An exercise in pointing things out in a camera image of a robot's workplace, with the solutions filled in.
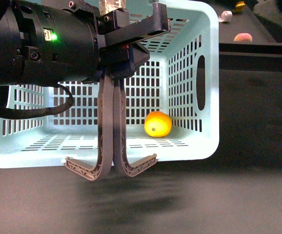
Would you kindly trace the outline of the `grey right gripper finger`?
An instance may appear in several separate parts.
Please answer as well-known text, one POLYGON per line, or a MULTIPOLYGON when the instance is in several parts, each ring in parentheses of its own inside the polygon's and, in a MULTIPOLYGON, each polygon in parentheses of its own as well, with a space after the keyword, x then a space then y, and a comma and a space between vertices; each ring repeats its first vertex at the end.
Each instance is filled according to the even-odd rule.
POLYGON ((130 164, 126 149, 126 93, 124 80, 114 83, 113 93, 113 163, 121 175, 135 177, 158 162, 157 155, 146 156, 130 164))

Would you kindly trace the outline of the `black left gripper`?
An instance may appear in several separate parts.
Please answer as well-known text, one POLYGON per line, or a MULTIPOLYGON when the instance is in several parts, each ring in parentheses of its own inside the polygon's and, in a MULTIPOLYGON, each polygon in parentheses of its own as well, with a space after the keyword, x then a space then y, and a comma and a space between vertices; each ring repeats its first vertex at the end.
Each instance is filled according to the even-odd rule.
POLYGON ((152 15, 130 23, 129 12, 117 8, 101 14, 96 8, 95 28, 99 48, 99 63, 93 82, 108 75, 113 81, 129 78, 150 59, 150 53, 141 41, 170 32, 170 22, 165 4, 152 4, 152 15))

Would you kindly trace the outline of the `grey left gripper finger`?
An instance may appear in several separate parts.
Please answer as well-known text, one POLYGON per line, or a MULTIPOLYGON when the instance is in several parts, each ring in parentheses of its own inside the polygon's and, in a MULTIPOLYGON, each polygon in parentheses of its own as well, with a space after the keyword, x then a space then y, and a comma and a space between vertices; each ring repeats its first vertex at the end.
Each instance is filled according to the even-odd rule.
POLYGON ((86 178, 97 181, 105 178, 113 162, 113 94, 114 83, 108 75, 100 79, 98 92, 98 158, 95 166, 66 157, 65 167, 86 178))

